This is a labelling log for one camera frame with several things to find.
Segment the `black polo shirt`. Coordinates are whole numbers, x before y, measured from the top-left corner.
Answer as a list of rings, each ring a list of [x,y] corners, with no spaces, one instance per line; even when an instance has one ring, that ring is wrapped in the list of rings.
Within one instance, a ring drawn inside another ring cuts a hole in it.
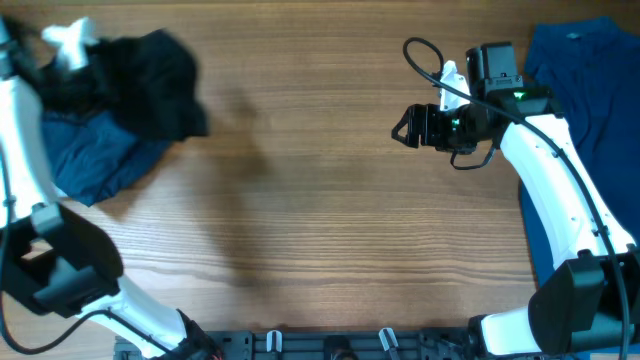
[[[170,33],[100,40],[84,48],[89,64],[62,72],[50,63],[36,89],[46,108],[77,116],[109,111],[125,130],[147,140],[183,141],[208,134],[196,98],[194,56]]]

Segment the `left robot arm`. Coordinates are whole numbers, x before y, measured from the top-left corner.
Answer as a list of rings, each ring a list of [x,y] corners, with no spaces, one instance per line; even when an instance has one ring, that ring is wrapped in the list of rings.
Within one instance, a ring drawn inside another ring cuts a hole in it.
[[[46,97],[13,27],[1,25],[1,290],[36,315],[98,323],[146,358],[218,359],[215,342],[124,274],[111,238],[59,201],[41,133]]]

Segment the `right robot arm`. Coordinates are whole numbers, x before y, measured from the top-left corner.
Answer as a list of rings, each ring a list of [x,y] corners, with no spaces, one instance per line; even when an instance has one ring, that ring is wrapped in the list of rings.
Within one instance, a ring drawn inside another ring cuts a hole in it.
[[[553,261],[525,306],[470,322],[468,352],[508,358],[616,348],[626,358],[639,341],[639,249],[581,162],[552,90],[524,84],[510,43],[470,49],[465,74],[440,60],[426,79],[438,102],[408,107],[393,139],[451,157],[488,142],[519,175]]]

